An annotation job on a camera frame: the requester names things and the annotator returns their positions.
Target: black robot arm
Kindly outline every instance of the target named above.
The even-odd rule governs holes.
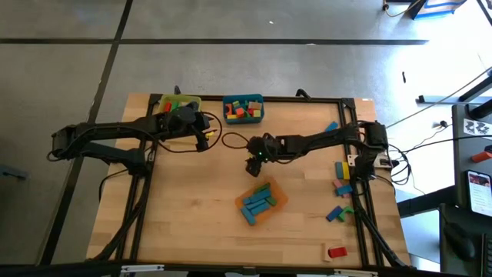
[[[209,120],[211,118],[198,112],[197,107],[187,105],[172,112],[137,118],[133,122],[69,125],[52,135],[49,155],[54,156],[55,160],[84,156],[101,159],[106,163],[120,162],[130,175],[144,175],[147,169],[143,150],[122,150],[92,141],[124,138],[165,141],[194,135],[197,138],[196,150],[202,152],[208,149],[204,131],[210,128]]]
[[[361,129],[364,130],[364,142],[359,139]],[[280,135],[274,137],[265,133],[262,137],[252,137],[246,146],[252,154],[252,157],[247,160],[246,171],[257,177],[263,162],[286,164],[308,154],[310,151],[342,144],[349,144],[361,150],[361,154],[355,159],[355,167],[351,173],[351,186],[355,187],[357,181],[374,179],[374,161],[377,154],[387,151],[388,148],[386,128],[379,122],[357,122],[343,128],[309,136]],[[355,196],[354,210],[374,240],[380,245],[386,259],[392,266],[406,266],[384,241],[362,208],[361,201]]]

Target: gray floor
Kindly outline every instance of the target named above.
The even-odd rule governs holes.
[[[0,38],[114,38],[125,1],[0,0]],[[404,9],[394,5],[392,11]],[[417,111],[419,94],[446,95],[492,66],[485,33],[490,25],[469,1],[451,17],[412,21],[388,18],[379,1],[135,0],[123,38],[329,38],[429,39],[426,45],[121,45],[97,122],[121,118],[128,93],[202,95],[262,93],[373,98],[378,119],[392,123]],[[50,134],[83,122],[110,45],[0,44],[0,163],[28,171],[26,182],[0,179],[0,263],[33,263],[45,239],[69,162],[49,163]],[[407,82],[402,79],[405,72]],[[392,143],[411,147],[450,118],[434,108],[389,129]],[[409,135],[419,133],[419,137]],[[437,139],[445,139],[443,132]],[[450,157],[450,146],[435,152]],[[426,159],[409,155],[416,186],[424,192],[452,184],[449,157],[440,178]],[[97,186],[107,171],[86,159],[54,262],[85,258],[98,208]],[[419,194],[412,184],[399,188]],[[403,221],[406,225],[413,223]],[[416,255],[435,251],[407,232]]]

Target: wire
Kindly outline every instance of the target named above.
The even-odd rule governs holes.
[[[452,141],[458,141],[458,140],[461,140],[461,139],[490,138],[490,137],[492,137],[492,135],[469,135],[469,136],[464,136],[464,137],[459,137],[459,138],[449,138],[449,139],[444,139],[444,140],[437,141],[437,142],[431,142],[431,143],[427,143],[427,144],[424,144],[424,145],[420,145],[418,147],[414,147],[412,149],[405,150],[405,151],[402,151],[402,152],[406,154],[406,153],[408,153],[410,151],[417,150],[417,149],[420,149],[422,147],[429,146],[429,145],[435,145],[437,143],[442,143],[442,142],[452,142]]]
[[[101,183],[99,184],[99,201],[101,201],[101,196],[102,196],[102,187],[104,186],[106,180],[110,179],[110,178],[113,178],[115,177],[116,175],[120,174],[120,173],[123,173],[123,172],[127,172],[128,169],[123,169],[123,170],[120,170],[118,172],[115,172],[115,173],[112,173],[106,177],[104,177],[102,180],[101,180]]]
[[[240,133],[237,133],[237,132],[227,132],[227,133],[225,133],[225,134],[222,136],[222,138],[221,138],[222,144],[223,144],[225,147],[227,147],[227,148],[230,148],[230,149],[245,149],[245,148],[246,148],[246,146],[247,146],[247,145],[245,145],[245,146],[232,146],[232,145],[228,145],[228,144],[227,144],[227,143],[225,143],[225,141],[224,141],[225,137],[226,137],[226,136],[228,136],[228,135],[237,135],[238,137],[240,137],[240,138],[244,139],[244,140],[246,141],[246,144],[247,144],[247,145],[248,145],[248,143],[249,143],[249,140],[248,140],[246,137],[244,137],[243,135],[241,135]]]
[[[397,17],[399,15],[403,15],[405,12],[410,11],[420,1],[422,1],[422,0],[417,0],[412,5],[410,5],[410,7],[408,7],[406,10],[404,10],[404,11],[402,11],[400,13],[397,13],[396,15],[391,15],[389,12],[387,12],[387,10],[390,8],[390,6],[386,3],[386,0],[383,0],[383,10],[386,12],[387,16],[389,16],[389,17]]]
[[[390,127],[393,127],[393,126],[395,126],[396,124],[401,123],[401,122],[403,122],[403,121],[405,121],[405,120],[407,120],[407,119],[409,119],[409,118],[411,118],[411,117],[414,117],[415,115],[418,115],[419,113],[421,113],[421,112],[423,112],[423,111],[427,110],[428,108],[434,107],[435,105],[437,105],[437,104],[439,104],[439,103],[441,103],[441,102],[443,102],[443,101],[446,101],[446,100],[447,100],[448,98],[450,98],[451,96],[453,96],[453,95],[457,94],[458,92],[460,92],[463,88],[466,88],[466,87],[467,87],[469,84],[471,84],[472,82],[475,82],[477,79],[479,79],[479,77],[481,77],[483,74],[487,73],[487,72],[488,72],[489,70],[491,70],[491,69],[492,69],[492,67],[489,67],[489,68],[488,68],[488,69],[486,69],[484,72],[480,73],[480,74],[479,74],[476,78],[474,78],[473,80],[469,81],[466,85],[464,85],[464,86],[462,86],[461,88],[459,88],[457,91],[455,91],[455,92],[451,93],[450,95],[448,95],[448,96],[446,96],[446,97],[442,98],[441,100],[439,100],[439,101],[437,101],[437,102],[435,102],[435,103],[430,104],[429,106],[427,106],[427,107],[425,107],[425,108],[421,109],[420,111],[417,111],[417,112],[415,112],[415,113],[413,113],[413,114],[411,114],[411,115],[409,115],[409,116],[407,116],[407,117],[405,117],[405,118],[403,118],[403,119],[398,120],[397,122],[395,122],[395,123],[393,123],[393,124],[388,125],[388,126],[386,127],[386,129],[388,129],[388,128],[390,128]]]
[[[419,144],[415,145],[413,148],[416,148],[416,147],[420,146],[422,143],[424,143],[425,141],[427,141],[427,140],[429,140],[429,139],[432,139],[435,135],[437,135],[437,134],[439,134],[440,132],[442,132],[442,131],[446,130],[446,129],[447,129],[447,127],[449,127],[449,126],[451,126],[451,125],[453,125],[453,124],[449,124],[449,125],[447,125],[446,127],[444,127],[443,129],[441,129],[441,130],[439,130],[439,131],[435,132],[432,136],[430,136],[430,137],[428,137],[428,138],[424,139],[421,143],[419,143]]]

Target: wooden table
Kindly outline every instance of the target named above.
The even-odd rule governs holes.
[[[148,98],[146,94],[129,95],[122,121],[145,116]],[[356,99],[356,106],[358,119],[375,120],[372,100]],[[201,108],[222,119],[221,102],[205,101]],[[332,121],[339,122],[336,105],[266,102],[260,124],[222,124],[224,132],[239,132],[249,138],[264,132],[310,135],[324,130]],[[212,128],[218,126],[217,122],[211,124]],[[233,136],[227,137],[227,142],[244,144]],[[194,144],[194,137],[165,142],[174,150],[194,149]],[[119,139],[116,146],[137,148],[138,140]],[[258,178],[244,170],[247,158],[245,149],[229,149],[220,142],[198,154],[173,154],[159,149],[138,260],[164,264],[361,267],[354,216],[349,215],[346,222],[328,222],[325,218],[336,205],[351,205],[351,199],[335,196],[332,185],[336,178],[334,162],[345,160],[342,146],[310,152],[288,165],[264,164]],[[112,165],[108,174],[123,168]],[[389,178],[386,172],[378,174]],[[235,208],[234,199],[266,176],[277,180],[289,201],[281,212],[250,227]],[[119,228],[130,180],[130,175],[121,175],[106,182],[87,257],[97,255]],[[393,189],[379,180],[370,184],[378,228],[400,259],[410,264]],[[124,257],[129,257],[132,238],[131,230]],[[375,264],[366,229],[365,238],[370,264]],[[348,256],[324,262],[323,243],[345,246]]]

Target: toy block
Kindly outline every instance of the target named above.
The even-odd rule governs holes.
[[[164,104],[164,112],[170,112],[171,111],[172,104],[170,102],[166,102]]]
[[[261,192],[262,190],[269,189],[270,188],[270,183],[266,183],[254,190],[254,193]]]
[[[261,103],[258,103],[258,102],[249,102],[248,108],[261,110],[261,106],[262,106]]]
[[[272,206],[275,206],[277,205],[277,200],[275,200],[275,198],[273,197],[267,197],[265,200],[267,200],[268,204],[272,205]]]
[[[332,222],[335,218],[337,218],[338,215],[340,215],[344,210],[340,206],[336,206],[333,211],[331,211],[327,216],[326,219],[329,222]]]
[[[256,224],[256,219],[254,219],[253,214],[251,214],[251,212],[246,209],[246,207],[241,208],[241,213],[243,214],[244,218],[248,220],[249,225]]]
[[[331,262],[333,259],[330,257],[328,254],[328,250],[330,249],[330,246],[327,243],[323,243],[323,261],[325,262]]]
[[[232,104],[225,104],[226,115],[232,115]]]
[[[344,211],[340,215],[338,215],[338,219],[340,219],[341,222],[345,222],[345,213],[346,212],[354,213],[354,210],[350,206],[345,207]]]
[[[344,185],[341,184],[340,180],[338,180],[338,179],[335,179],[333,181],[333,185],[335,186],[336,189],[337,188],[341,188],[342,186],[344,186]],[[343,197],[343,198],[349,198],[349,197],[351,197],[351,195],[349,193],[344,193],[341,197]]]
[[[352,187],[350,185],[344,185],[341,188],[337,188],[335,190],[337,196],[342,196],[343,194],[350,193],[350,192],[352,192]]]
[[[333,249],[328,249],[328,255],[331,258],[338,258],[348,255],[347,249],[345,247],[337,247]]]
[[[252,210],[252,209],[258,207],[259,205],[263,205],[265,203],[266,203],[266,201],[264,199],[262,199],[260,201],[254,202],[254,203],[247,204],[245,207],[248,208],[248,210]]]
[[[332,122],[324,131],[329,132],[329,131],[335,130],[336,128],[338,128],[338,123]]]
[[[179,102],[172,102],[172,107],[171,107],[171,110],[174,111],[175,109],[177,109],[179,107]]]
[[[337,179],[344,178],[344,167],[341,162],[335,162],[335,172],[337,173]]]
[[[270,189],[265,189],[265,190],[262,190],[261,192],[257,192],[255,194],[253,194],[249,200],[252,202],[256,202],[256,201],[260,201],[262,199],[266,199],[267,197],[270,197],[271,196],[271,192],[270,192]]]
[[[258,215],[258,214],[268,210],[269,208],[270,208],[270,205],[268,203],[264,203],[264,204],[257,206],[256,208],[252,209],[251,214],[252,215]]]
[[[341,163],[342,169],[344,171],[344,179],[345,180],[350,180],[351,179],[351,174],[348,171],[348,162],[342,162]]]
[[[244,109],[241,107],[236,108],[236,115],[238,116],[238,118],[243,118],[244,117]]]

